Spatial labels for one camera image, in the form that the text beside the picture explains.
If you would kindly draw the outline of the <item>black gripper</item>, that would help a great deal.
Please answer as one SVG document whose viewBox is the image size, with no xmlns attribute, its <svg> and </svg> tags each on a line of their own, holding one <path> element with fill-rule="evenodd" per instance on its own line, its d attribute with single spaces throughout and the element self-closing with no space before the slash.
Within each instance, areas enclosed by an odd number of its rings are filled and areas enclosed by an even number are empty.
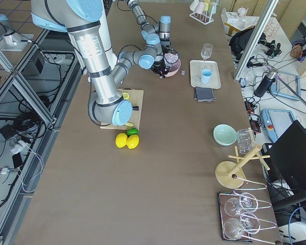
<svg viewBox="0 0 306 245">
<path fill-rule="evenodd" d="M 155 61 L 150 68 L 155 74 L 159 75 L 159 78 L 165 78 L 168 74 L 168 67 L 165 64 L 164 56 L 159 55 L 159 61 Z"/>
<path fill-rule="evenodd" d="M 166 54 L 170 51 L 170 39 L 169 38 L 162 38 L 160 39 L 160 43 L 161 43 L 161 48 L 162 48 L 162 52 L 163 54 Z"/>
</svg>

